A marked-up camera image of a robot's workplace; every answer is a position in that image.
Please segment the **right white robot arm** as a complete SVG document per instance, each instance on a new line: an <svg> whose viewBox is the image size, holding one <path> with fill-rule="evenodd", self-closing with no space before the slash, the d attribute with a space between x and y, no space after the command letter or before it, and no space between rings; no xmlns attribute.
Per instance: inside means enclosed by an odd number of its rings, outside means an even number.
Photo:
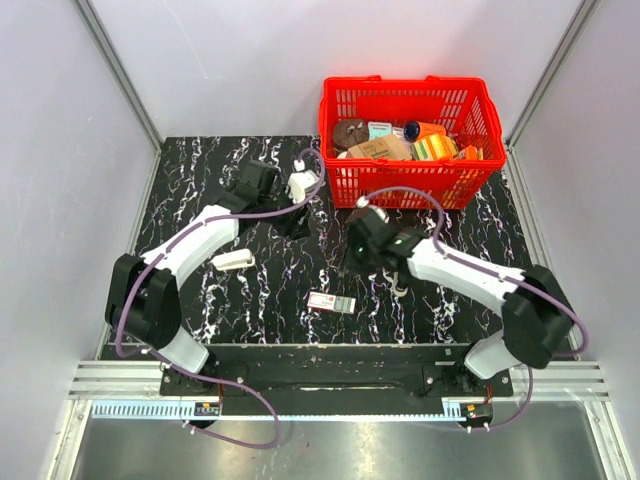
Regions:
<svg viewBox="0 0 640 480"><path fill-rule="evenodd" d="M373 206L355 209L347 222L347 270L392 276L398 297L412 279L452 289L488 308L502 321L499 332L473 343L459 360L456 387L468 396L486 389L496 374L515 366L544 369L575 323L553 273L496 265L441 244L416 229L401 230Z"/></svg>

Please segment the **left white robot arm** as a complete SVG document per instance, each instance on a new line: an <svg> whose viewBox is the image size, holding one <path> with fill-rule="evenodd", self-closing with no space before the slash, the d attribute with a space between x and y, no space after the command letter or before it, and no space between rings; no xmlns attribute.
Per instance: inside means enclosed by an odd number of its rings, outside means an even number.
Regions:
<svg viewBox="0 0 640 480"><path fill-rule="evenodd" d="M106 323L118 338L129 335L183 369L182 384L195 395L211 392L217 373L208 365L207 348L182 326L180 289L217 250L261 221L291 239L308 233L306 204L321 179L302 162L298 167L278 186L275 166L247 163L239 178L170 240L141 256L124 254L114 264Z"/></svg>

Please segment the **large beige stapler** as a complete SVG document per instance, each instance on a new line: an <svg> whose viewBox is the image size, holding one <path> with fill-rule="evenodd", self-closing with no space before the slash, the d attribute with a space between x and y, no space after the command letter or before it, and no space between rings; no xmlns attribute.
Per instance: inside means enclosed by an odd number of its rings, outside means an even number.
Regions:
<svg viewBox="0 0 640 480"><path fill-rule="evenodd" d="M404 271L395 271L392 276L392 291L393 294L399 298L407 295L408 283L406 274Z"/></svg>

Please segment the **small white stapler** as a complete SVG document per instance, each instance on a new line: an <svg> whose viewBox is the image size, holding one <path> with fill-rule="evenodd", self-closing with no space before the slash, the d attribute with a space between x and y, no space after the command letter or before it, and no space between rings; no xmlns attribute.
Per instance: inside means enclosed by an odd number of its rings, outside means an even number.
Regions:
<svg viewBox="0 0 640 480"><path fill-rule="evenodd" d="M218 271L238 270L253 267L255 257L249 249L241 249L216 255L212 263Z"/></svg>

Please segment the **red white staple box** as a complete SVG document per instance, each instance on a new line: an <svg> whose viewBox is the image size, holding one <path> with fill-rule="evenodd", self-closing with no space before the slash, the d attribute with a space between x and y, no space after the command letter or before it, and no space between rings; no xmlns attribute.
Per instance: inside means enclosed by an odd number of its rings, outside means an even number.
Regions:
<svg viewBox="0 0 640 480"><path fill-rule="evenodd" d="M354 298L321 292L310 292L307 300L308 308L342 314L353 314L355 304Z"/></svg>

